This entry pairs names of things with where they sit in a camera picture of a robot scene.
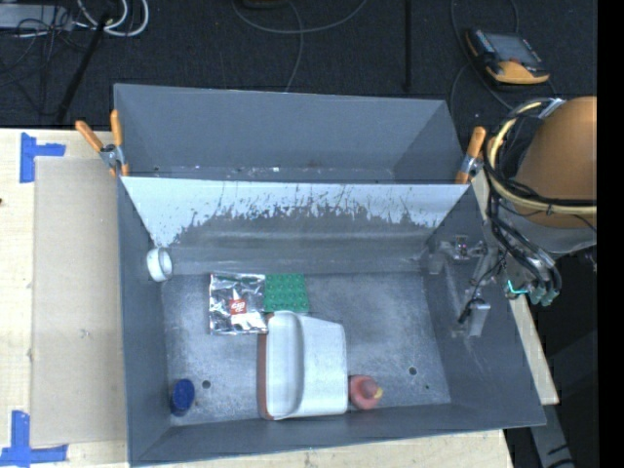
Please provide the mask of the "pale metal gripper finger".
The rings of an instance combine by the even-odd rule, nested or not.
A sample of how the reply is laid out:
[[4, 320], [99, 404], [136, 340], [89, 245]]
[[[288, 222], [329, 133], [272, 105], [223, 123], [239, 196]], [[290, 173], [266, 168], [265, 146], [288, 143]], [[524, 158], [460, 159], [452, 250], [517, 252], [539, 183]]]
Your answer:
[[453, 337], [480, 337], [483, 333], [490, 304], [482, 298], [471, 298], [464, 305], [452, 327]]
[[448, 262], [463, 263], [486, 254], [486, 245], [478, 241], [470, 246], [467, 235], [453, 235], [449, 239], [431, 238], [427, 242], [427, 269], [430, 275], [439, 275]]

